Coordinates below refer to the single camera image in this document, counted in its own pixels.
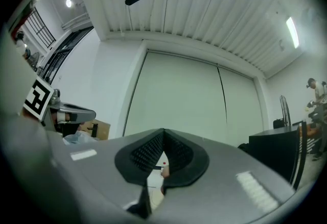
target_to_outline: plastic bag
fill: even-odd
[[[77,131],[75,134],[67,135],[62,140],[66,145],[97,142],[96,139],[82,131]]]

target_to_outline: fluorescent light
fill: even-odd
[[[72,6],[72,1],[71,0],[66,0],[66,5],[67,5],[67,7],[71,7]]]
[[[288,30],[290,30],[290,33],[291,33],[291,36],[293,39],[293,43],[294,43],[294,47],[296,49],[299,46],[299,42],[298,42],[296,28],[295,28],[294,22],[291,17],[288,18],[288,20],[286,21],[286,24],[287,24]]]

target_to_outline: floor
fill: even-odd
[[[298,189],[301,187],[307,185],[310,182],[316,181],[319,177],[320,172],[322,171],[322,168],[324,167],[326,160],[327,160],[327,153],[324,153],[321,157],[321,159],[317,161],[312,161],[313,154],[308,154],[306,157],[306,163],[305,167],[303,169],[302,178],[300,180],[300,184],[298,186]]]

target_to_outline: white corrugated ceiling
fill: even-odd
[[[222,48],[269,72],[294,49],[286,20],[308,3],[291,0],[102,0],[111,31],[151,31]]]

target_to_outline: gray device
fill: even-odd
[[[66,146],[36,121],[1,120],[1,147],[15,177],[58,222],[272,223],[297,206],[281,176],[223,143],[154,129]],[[171,174],[163,183],[163,202],[151,212],[146,178],[162,151]]]

